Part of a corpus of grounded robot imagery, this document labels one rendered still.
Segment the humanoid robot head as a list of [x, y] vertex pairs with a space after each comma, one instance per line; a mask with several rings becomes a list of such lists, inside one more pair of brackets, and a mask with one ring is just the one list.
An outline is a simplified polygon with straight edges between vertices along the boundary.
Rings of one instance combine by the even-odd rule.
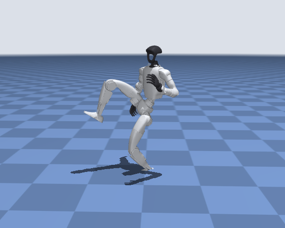
[[[159, 66], [158, 61], [155, 61], [156, 55], [162, 53], [162, 50], [159, 46], [150, 46], [146, 49], [147, 52], [147, 59], [148, 62], [151, 63], [151, 66], [149, 67], [156, 67], [154, 65]], [[152, 54], [153, 55], [153, 59], [150, 60], [149, 59], [149, 55]]]

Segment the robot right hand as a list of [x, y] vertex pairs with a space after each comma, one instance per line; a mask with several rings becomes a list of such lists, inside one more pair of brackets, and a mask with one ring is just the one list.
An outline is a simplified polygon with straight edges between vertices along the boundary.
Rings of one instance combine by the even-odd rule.
[[[136, 106], [132, 105], [131, 108], [130, 108], [130, 114], [131, 114], [131, 116], [135, 116], [135, 115], [136, 115], [135, 112], [137, 113], [137, 111], [136, 111]], [[135, 114], [135, 115], [134, 115], [134, 114]]]

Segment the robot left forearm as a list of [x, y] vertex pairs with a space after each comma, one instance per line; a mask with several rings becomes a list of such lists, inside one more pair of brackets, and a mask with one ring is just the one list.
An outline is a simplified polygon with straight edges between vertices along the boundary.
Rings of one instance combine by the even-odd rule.
[[168, 89], [168, 88], [165, 88], [163, 85], [162, 85], [162, 88], [161, 88], [162, 92], [160, 92], [162, 95], [167, 95], [167, 96], [170, 96], [172, 97], [173, 95], [178, 95], [179, 94], [179, 91], [175, 88], [175, 89]]

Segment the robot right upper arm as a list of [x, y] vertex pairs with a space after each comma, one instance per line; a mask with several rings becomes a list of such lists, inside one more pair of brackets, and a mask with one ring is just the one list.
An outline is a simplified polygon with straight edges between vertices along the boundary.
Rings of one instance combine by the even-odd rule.
[[139, 82], [135, 85], [135, 87], [140, 91], [143, 90], [143, 69], [144, 67], [139, 69]]

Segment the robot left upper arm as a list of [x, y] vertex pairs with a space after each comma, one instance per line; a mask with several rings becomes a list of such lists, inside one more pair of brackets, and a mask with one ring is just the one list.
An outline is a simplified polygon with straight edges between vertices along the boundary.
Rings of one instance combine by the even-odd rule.
[[[175, 83], [171, 77], [171, 73], [169, 70], [167, 69], [160, 69], [159, 70], [159, 75], [160, 75], [160, 78], [161, 79], [164, 79], [164, 81], [166, 82], [167, 86], [170, 88], [170, 89], [175, 89], [176, 86], [175, 86]], [[176, 88], [177, 89], [177, 88]], [[172, 97], [176, 97], [178, 95], [173, 95]]]

